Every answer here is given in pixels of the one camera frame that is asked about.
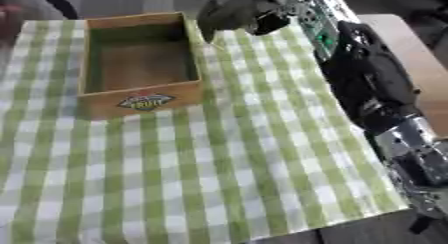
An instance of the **metal robot arm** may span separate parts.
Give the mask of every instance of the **metal robot arm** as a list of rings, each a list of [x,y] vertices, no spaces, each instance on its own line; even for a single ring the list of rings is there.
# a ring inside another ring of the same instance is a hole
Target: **metal robot arm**
[[[387,169],[398,191],[427,218],[448,217],[448,142],[416,107],[419,90],[387,45],[343,0],[209,2],[198,16],[215,31],[265,35],[298,21],[333,94]]]

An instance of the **robotic hand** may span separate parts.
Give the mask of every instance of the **robotic hand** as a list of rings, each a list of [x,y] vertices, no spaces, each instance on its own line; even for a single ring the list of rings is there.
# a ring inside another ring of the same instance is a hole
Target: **robotic hand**
[[[416,107],[420,91],[403,66],[343,0],[211,1],[198,26],[211,42],[215,31],[243,27],[264,35],[291,20],[302,26],[335,97],[364,130],[400,194],[423,218],[447,218],[448,141]]]

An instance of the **person's hand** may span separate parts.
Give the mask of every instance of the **person's hand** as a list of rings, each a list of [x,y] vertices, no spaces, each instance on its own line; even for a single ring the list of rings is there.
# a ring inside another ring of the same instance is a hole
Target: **person's hand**
[[[0,6],[0,41],[10,41],[20,28],[21,9],[16,6]]]

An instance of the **gray floor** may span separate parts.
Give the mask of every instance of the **gray floor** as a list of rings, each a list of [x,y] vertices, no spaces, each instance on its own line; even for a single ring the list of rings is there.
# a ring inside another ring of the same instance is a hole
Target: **gray floor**
[[[84,18],[119,16],[141,12],[182,10],[197,11],[207,0],[70,0]],[[418,8],[433,8],[435,0],[347,0],[356,13],[395,13],[406,17]],[[434,22],[413,26],[423,40],[440,28]],[[440,44],[436,55],[448,65],[448,38]],[[415,218],[410,211],[394,213],[377,218],[361,220],[335,227],[321,229],[321,238],[316,232],[300,233],[274,238],[261,243],[300,244],[442,244],[448,243],[448,228],[444,223],[434,225],[420,236],[407,230]]]

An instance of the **tablecloth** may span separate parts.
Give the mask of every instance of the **tablecloth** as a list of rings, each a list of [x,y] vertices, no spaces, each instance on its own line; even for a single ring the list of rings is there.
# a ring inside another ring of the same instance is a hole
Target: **tablecloth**
[[[84,21],[27,22],[0,85],[0,243],[238,243],[406,208],[300,27],[223,32],[202,104],[78,118]]]

